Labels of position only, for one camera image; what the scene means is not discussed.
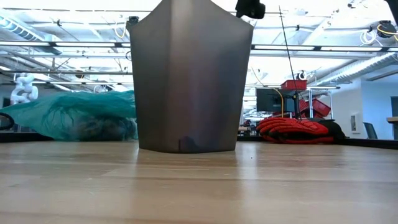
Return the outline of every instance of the white robot figure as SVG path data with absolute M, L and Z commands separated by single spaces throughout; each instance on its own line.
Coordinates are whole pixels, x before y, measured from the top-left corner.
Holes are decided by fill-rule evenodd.
M 23 73 L 17 78 L 15 89 L 12 91 L 10 98 L 12 105 L 28 103 L 37 99 L 39 96 L 39 90 L 36 86 L 32 85 L 34 79 L 35 77 L 33 74 L 27 73 Z

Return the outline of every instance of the green plastic bag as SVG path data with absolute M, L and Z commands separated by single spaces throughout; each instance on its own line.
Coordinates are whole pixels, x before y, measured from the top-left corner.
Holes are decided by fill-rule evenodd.
M 8 106 L 0 113 L 60 141 L 138 139 L 134 91 L 61 92 Z

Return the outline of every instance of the computer monitor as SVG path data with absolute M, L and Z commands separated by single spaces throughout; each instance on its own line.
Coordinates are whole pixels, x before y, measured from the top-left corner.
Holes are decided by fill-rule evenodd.
M 284 97 L 284 112 L 294 112 L 294 99 L 292 90 L 278 90 Z M 278 112 L 282 111 L 282 100 L 276 90 L 258 88 L 257 111 Z

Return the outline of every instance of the gray plastic container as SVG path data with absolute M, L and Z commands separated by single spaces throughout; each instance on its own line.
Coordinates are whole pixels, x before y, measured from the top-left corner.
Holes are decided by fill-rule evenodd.
M 130 30 L 140 148 L 235 149 L 252 35 L 210 0 L 163 0 Z

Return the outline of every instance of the desk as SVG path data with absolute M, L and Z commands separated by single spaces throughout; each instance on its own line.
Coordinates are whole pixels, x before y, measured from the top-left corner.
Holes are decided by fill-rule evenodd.
M 238 142 L 0 144 L 0 220 L 54 224 L 398 223 L 398 151 Z
M 387 118 L 388 123 L 398 124 L 398 117 Z

